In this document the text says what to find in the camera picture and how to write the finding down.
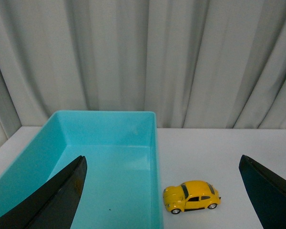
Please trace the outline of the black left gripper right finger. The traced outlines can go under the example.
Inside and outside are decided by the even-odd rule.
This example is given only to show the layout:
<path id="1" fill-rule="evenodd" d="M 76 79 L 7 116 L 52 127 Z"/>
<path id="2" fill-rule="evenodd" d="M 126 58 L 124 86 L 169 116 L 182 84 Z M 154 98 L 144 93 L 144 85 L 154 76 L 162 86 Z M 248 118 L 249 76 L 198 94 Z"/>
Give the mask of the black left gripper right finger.
<path id="1" fill-rule="evenodd" d="M 286 180 L 245 155 L 239 171 L 262 227 L 286 229 Z"/>

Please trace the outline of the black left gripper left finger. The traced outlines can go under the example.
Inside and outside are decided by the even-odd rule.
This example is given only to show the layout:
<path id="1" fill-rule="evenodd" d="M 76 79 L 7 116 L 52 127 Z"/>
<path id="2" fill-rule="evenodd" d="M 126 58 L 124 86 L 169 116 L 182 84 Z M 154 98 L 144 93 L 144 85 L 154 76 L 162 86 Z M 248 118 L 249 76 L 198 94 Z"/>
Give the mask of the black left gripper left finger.
<path id="1" fill-rule="evenodd" d="M 79 156 L 0 217 L 0 229 L 69 229 L 82 197 L 87 161 Z"/>

